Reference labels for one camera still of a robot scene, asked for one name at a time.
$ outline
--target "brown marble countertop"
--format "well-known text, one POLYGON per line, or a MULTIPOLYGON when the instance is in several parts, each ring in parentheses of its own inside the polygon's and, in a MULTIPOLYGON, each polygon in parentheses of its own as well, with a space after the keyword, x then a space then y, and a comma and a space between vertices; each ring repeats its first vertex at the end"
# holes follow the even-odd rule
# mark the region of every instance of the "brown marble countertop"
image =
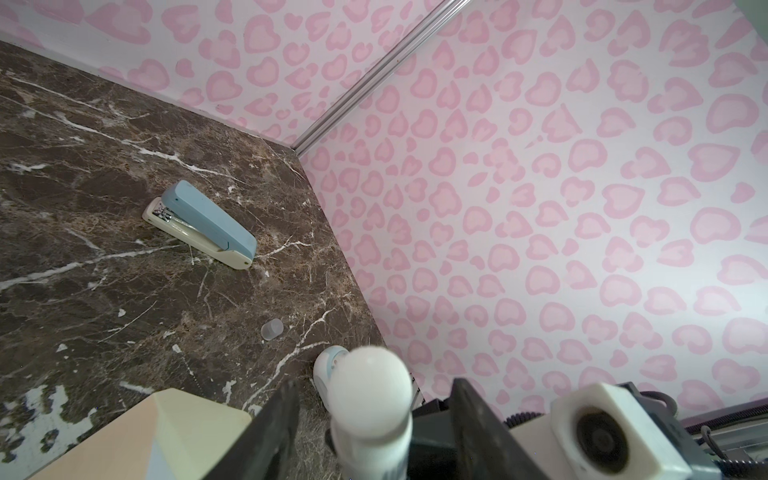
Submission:
POLYGON ((338 476, 313 361, 382 340, 296 155, 0 45, 0 478, 153 391, 249 410, 287 376, 302 390, 292 476, 338 476), (251 268, 141 219, 182 179, 254 234, 251 268), (272 318, 286 331, 264 342, 272 318))

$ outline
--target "pink patterned wall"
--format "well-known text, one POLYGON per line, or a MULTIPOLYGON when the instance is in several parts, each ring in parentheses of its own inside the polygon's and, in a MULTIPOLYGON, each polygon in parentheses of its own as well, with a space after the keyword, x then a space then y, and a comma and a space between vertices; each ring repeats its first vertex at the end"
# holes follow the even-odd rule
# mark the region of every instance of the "pink patterned wall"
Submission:
POLYGON ((44 55, 290 144, 439 0, 2 0, 44 55))
POLYGON ((425 396, 768 396, 768 47, 728 0, 475 2, 304 158, 425 396))

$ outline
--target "small plastic cap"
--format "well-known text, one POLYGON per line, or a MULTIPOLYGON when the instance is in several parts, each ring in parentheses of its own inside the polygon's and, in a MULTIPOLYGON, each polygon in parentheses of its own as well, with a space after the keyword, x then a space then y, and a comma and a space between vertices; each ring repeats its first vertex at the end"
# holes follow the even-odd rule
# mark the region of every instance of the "small plastic cap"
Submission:
POLYGON ((269 341, 283 332, 283 322, 280 319, 271 319, 261 327, 261 336, 269 341))
POLYGON ((402 360, 379 346, 363 346, 333 370, 328 403, 341 429, 361 439, 377 439, 410 413, 411 376, 402 360))

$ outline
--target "stapler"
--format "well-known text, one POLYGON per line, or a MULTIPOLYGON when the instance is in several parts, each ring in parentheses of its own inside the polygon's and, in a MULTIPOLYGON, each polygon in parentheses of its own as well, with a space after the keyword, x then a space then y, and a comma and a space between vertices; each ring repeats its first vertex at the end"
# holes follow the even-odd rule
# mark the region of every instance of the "stapler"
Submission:
POLYGON ((152 200, 141 218, 237 270, 256 256, 256 238, 186 180, 152 200))

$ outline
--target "black round lens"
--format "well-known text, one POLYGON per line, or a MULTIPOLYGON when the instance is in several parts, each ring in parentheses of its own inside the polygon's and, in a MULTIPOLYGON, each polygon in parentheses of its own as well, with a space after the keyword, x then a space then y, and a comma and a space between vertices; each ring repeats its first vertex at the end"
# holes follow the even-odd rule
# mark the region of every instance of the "black round lens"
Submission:
POLYGON ((627 466, 627 437, 616 420, 606 412, 588 413, 576 423, 581 451, 600 470, 618 473, 627 466))

